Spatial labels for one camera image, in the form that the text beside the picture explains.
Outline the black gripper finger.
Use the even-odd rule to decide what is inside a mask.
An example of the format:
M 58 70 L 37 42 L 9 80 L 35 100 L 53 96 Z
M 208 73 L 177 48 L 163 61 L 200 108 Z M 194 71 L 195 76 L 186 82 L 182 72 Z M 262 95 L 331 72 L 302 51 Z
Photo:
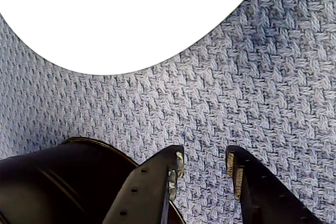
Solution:
M 184 174 L 184 147 L 168 146 L 126 178 L 103 223 L 169 223 L 177 180 Z
M 225 156 L 243 223 L 322 223 L 249 151 L 229 145 Z

